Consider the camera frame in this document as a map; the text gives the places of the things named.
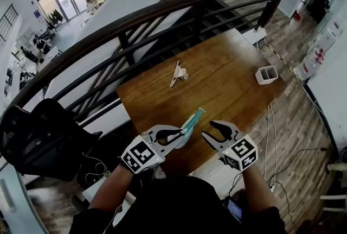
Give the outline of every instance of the white container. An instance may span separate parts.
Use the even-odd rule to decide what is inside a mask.
[[[260,67],[255,77],[259,84],[270,84],[275,79],[278,79],[278,73],[273,66]]]

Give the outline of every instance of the wooden table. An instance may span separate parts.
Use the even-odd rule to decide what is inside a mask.
[[[169,88],[177,61],[189,79]],[[181,127],[202,107],[206,113],[194,127],[189,142],[166,156],[167,175],[187,175],[208,161],[215,152],[202,139],[201,131],[218,136],[210,120],[236,124],[250,132],[272,100],[285,88],[279,78],[259,85],[255,72],[268,66],[265,58],[235,29],[200,43],[119,86],[117,92],[138,132],[156,124]]]

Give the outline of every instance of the black metal railing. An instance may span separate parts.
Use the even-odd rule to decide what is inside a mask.
[[[140,9],[136,12],[133,12],[110,23],[109,25],[99,29],[98,31],[92,33],[83,40],[79,41],[78,43],[73,45],[69,50],[65,51],[58,58],[53,60],[20,91],[18,96],[12,101],[12,104],[16,104],[20,107],[23,107],[38,91],[44,88],[52,79],[57,77],[60,73],[62,73],[68,67],[76,63],[79,59],[83,58],[85,55],[89,54],[90,52],[96,50],[103,44],[115,38],[119,38],[123,50],[119,51],[107,60],[90,69],[87,73],[78,77],[72,83],[63,88],[58,94],[56,94],[53,97],[53,99],[60,100],[64,96],[68,95],[69,92],[74,90],[77,86],[88,80],[90,77],[96,75],[103,69],[112,66],[119,60],[129,61],[133,59],[132,55],[135,51],[137,51],[140,48],[143,48],[148,44],[153,43],[154,41],[162,37],[165,37],[167,34],[171,34],[172,32],[177,31],[178,29],[186,27],[188,25],[193,27],[194,34],[192,34],[191,36],[182,38],[176,43],[169,44],[168,46],[141,58],[137,62],[132,62],[129,65],[129,67],[123,70],[119,69],[116,74],[112,75],[110,78],[97,85],[93,89],[89,90],[87,93],[81,94],[79,99],[72,102],[69,106],[66,107],[66,110],[68,111],[76,110],[76,108],[78,108],[81,104],[84,104],[86,100],[90,99],[92,96],[99,92],[102,93],[108,86],[115,83],[117,80],[124,79],[125,76],[132,73],[135,69],[138,69],[142,65],[146,64],[152,58],[166,52],[167,50],[174,49],[180,44],[186,42],[193,42],[197,36],[200,36],[201,34],[209,30],[213,30],[216,27],[216,25],[201,30],[200,24],[207,16],[214,16],[220,14],[223,11],[228,11],[231,8],[237,9],[242,8],[246,5],[252,5],[267,1],[267,5],[265,7],[257,8],[238,17],[234,17],[229,20],[223,21],[219,24],[227,24],[230,23],[230,21],[233,19],[241,19],[259,12],[262,14],[257,16],[256,18],[252,18],[251,20],[245,20],[243,24],[236,25],[234,28],[237,29],[243,25],[252,24],[254,22],[257,23],[253,25],[253,28],[257,26],[264,27],[271,18],[271,15],[269,14],[274,13],[275,9],[277,8],[277,5],[280,2],[279,0],[254,0],[251,2],[234,5],[230,8],[220,9],[210,12],[208,14],[204,14],[201,10],[204,9],[204,5],[206,5],[206,3],[208,3],[209,1],[213,0],[165,0],[150,5],[146,8]],[[147,36],[146,38],[141,39],[138,42],[133,43],[130,41],[129,35],[130,33],[134,32],[134,30],[136,31],[140,27],[145,26],[147,23],[155,21],[156,19],[160,19],[175,11],[179,11],[181,9],[189,7],[195,7],[197,9],[200,9],[200,11],[197,11],[197,13],[200,13],[200,15],[188,21],[176,24],[168,29],[162,30],[153,35]],[[84,115],[87,115],[90,111],[94,110],[97,107],[109,104],[114,100],[115,96],[115,92],[110,92],[105,97],[103,97],[103,99],[93,102],[92,105],[84,109],[81,113],[76,113],[74,118],[80,118]]]
[[[11,4],[11,6],[6,10],[5,14],[0,18],[0,49],[5,44],[6,38],[17,16],[18,13],[13,7],[13,4]]]

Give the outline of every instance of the stair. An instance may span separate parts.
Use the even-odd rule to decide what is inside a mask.
[[[226,8],[227,6],[228,5],[224,4],[222,1],[212,1],[206,5],[204,14],[208,14],[209,12]],[[185,21],[190,20],[192,18],[195,18],[196,13],[197,13],[197,9],[194,9],[194,8],[190,9],[179,20],[177,20],[177,22],[174,25],[185,22]],[[203,30],[205,28],[208,28],[210,26],[213,26],[215,24],[218,24],[220,22],[223,22],[225,20],[228,20],[228,19],[236,17],[236,16],[237,16],[237,13],[232,12],[232,11],[225,11],[225,12],[222,12],[222,13],[216,15],[216,16],[209,16],[203,20],[203,24],[202,24],[201,29]],[[244,18],[235,19],[228,24],[224,24],[224,25],[219,26],[213,30],[209,30],[209,31],[205,32],[204,34],[200,35],[198,37],[198,39],[195,40],[195,42],[188,41],[184,44],[178,45],[176,48],[174,48],[172,50],[167,50],[166,52],[160,54],[159,56],[152,58],[147,63],[141,65],[141,67],[139,67],[133,73],[128,75],[126,77],[125,81],[128,81],[128,80],[140,75],[141,73],[150,69],[151,67],[153,67],[153,66],[155,66],[161,62],[164,62],[166,59],[169,59],[169,58],[175,56],[176,54],[179,54],[180,52],[183,52],[183,51],[189,49],[190,47],[192,47],[196,44],[199,44],[199,43],[201,43],[207,39],[210,39],[210,38],[212,38],[218,34],[221,34],[224,31],[230,30],[230,29],[234,28],[235,26],[238,26],[239,24],[242,24],[244,22],[246,22],[246,20]],[[238,31],[240,31],[241,33],[247,32],[248,30],[250,30],[250,26],[242,26],[242,27],[238,28]],[[193,31],[193,26],[190,25],[190,26],[183,27],[183,28],[173,32],[171,35],[166,36],[164,39],[159,39],[146,52],[146,54],[143,56],[143,58],[153,54],[157,50],[162,49],[162,48],[164,48],[170,44],[176,43],[176,42],[178,42],[178,41],[180,41],[186,37],[192,36],[192,31]]]

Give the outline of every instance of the curved handrail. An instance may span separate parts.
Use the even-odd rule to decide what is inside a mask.
[[[76,63],[78,60],[113,40],[121,33],[126,33],[136,25],[141,25],[150,20],[159,18],[163,15],[191,7],[198,3],[204,3],[210,0],[165,0],[149,5],[130,13],[86,36],[70,49],[66,50],[42,71],[32,78],[26,84],[19,94],[12,100],[11,105],[24,107],[30,99],[43,89],[52,79]]]

